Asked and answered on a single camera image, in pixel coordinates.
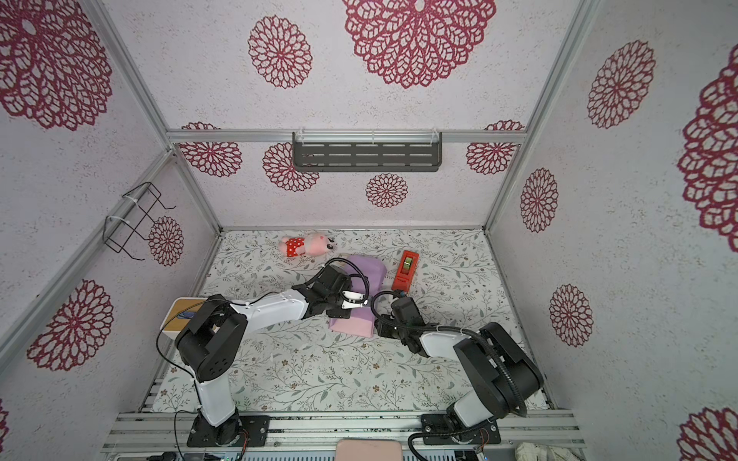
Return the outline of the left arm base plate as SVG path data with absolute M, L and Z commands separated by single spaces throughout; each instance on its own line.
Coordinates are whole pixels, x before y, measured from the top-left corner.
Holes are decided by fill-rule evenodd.
M 189 448 L 234 448 L 265 446 L 271 418 L 234 414 L 221 426 L 212 426 L 198 414 L 188 436 Z

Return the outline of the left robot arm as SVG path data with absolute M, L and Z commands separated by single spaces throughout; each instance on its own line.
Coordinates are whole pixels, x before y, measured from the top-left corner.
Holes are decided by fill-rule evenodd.
M 243 433 L 228 372 L 244 336 L 284 322 L 326 314 L 343 318 L 371 299 L 370 282 L 348 259 L 330 259 L 310 279 L 282 292 L 252 301 L 232 301 L 222 295 L 198 299 L 192 318 L 174 340 L 182 370 L 193 380 L 199 409 L 193 434 L 226 446 Z

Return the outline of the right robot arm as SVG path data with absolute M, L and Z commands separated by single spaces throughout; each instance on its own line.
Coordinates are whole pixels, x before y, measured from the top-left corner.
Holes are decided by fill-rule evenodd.
M 544 378 L 500 324 L 470 330 L 428 323 L 413 298 L 401 291 L 381 291 L 369 307 L 379 336 L 398 340 L 421 357 L 457 361 L 472 386 L 448 408 L 445 431 L 423 430 L 407 438 L 416 459 L 425 458 L 414 445 L 420 438 L 459 439 L 483 433 L 510 414 L 528 415 L 527 399 L 542 389 Z

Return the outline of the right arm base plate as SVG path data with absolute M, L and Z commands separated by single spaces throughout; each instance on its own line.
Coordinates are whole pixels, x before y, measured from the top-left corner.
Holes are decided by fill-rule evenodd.
M 465 426 L 449 414 L 426 413 L 420 417 L 422 440 L 427 446 L 441 445 L 498 445 L 501 433 L 494 418 L 473 426 Z

